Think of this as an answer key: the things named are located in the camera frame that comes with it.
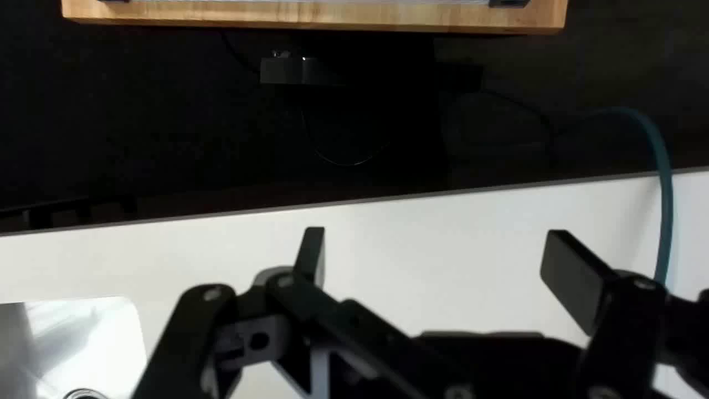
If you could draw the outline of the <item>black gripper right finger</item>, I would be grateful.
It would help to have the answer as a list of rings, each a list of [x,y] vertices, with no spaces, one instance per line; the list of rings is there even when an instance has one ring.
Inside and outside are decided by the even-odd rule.
[[[669,399],[653,387],[674,369],[709,397],[709,304],[675,298],[641,273],[612,268],[570,230],[545,238],[540,280],[588,335],[574,375],[580,399]]]

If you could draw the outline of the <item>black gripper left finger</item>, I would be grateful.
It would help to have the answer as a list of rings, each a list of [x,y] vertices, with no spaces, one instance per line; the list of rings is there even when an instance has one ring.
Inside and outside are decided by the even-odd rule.
[[[131,399],[231,399],[241,373],[271,363],[301,399],[475,399],[453,362],[392,324],[323,291],[326,230],[303,230],[290,266],[247,292],[189,289]]]

